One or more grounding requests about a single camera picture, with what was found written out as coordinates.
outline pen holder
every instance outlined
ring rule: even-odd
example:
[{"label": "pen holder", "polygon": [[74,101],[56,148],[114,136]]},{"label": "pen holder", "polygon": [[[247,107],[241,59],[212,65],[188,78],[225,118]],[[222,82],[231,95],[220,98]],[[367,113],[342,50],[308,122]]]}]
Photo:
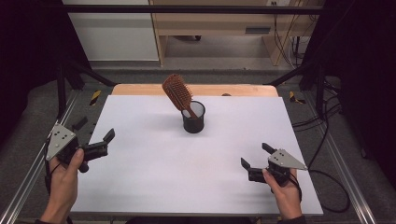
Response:
[{"label": "pen holder", "polygon": [[205,126],[204,124],[205,106],[198,101],[191,101],[191,109],[198,118],[192,119],[189,111],[182,110],[181,115],[183,117],[183,127],[184,130],[186,130],[186,132],[188,133],[198,133]]}]

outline black sleeve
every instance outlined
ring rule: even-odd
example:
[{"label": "black sleeve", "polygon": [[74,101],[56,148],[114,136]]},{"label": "black sleeve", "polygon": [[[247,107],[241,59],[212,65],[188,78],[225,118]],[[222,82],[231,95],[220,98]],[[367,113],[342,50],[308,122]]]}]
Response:
[{"label": "black sleeve", "polygon": [[43,222],[43,221],[41,221],[40,219],[36,219],[36,220],[35,220],[35,224],[51,224],[51,223]]},{"label": "black sleeve", "polygon": [[277,224],[306,224],[306,220],[305,220],[305,216],[300,216],[294,219],[278,221]]}]

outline hairbrush head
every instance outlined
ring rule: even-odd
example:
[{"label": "hairbrush head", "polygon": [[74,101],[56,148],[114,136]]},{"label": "hairbrush head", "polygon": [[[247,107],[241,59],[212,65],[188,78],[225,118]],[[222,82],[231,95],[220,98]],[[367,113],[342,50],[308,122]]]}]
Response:
[{"label": "hairbrush head", "polygon": [[181,75],[170,75],[163,83],[163,90],[178,110],[190,107],[192,93]]}]

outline white tabletop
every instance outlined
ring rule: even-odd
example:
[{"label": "white tabletop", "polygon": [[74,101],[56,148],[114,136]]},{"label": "white tabletop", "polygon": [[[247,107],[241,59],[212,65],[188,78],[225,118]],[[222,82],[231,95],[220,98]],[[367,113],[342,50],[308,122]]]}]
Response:
[{"label": "white tabletop", "polygon": [[[91,143],[114,128],[108,156],[79,175],[72,212],[113,215],[259,216],[278,214],[268,185],[248,181],[241,157],[266,167],[265,142],[304,163],[280,97],[195,96],[205,127],[187,133],[167,96],[106,100]],[[298,171],[306,215],[322,215],[312,180]]]}]

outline brown hairbrush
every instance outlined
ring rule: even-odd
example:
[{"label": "brown hairbrush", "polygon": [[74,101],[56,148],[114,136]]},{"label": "brown hairbrush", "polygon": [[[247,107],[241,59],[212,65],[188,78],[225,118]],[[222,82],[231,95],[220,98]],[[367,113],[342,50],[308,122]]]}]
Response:
[{"label": "brown hairbrush", "polygon": [[170,75],[163,83],[163,90],[179,111],[187,110],[193,119],[198,119],[191,109],[192,93],[186,84],[184,84],[181,75]]}]

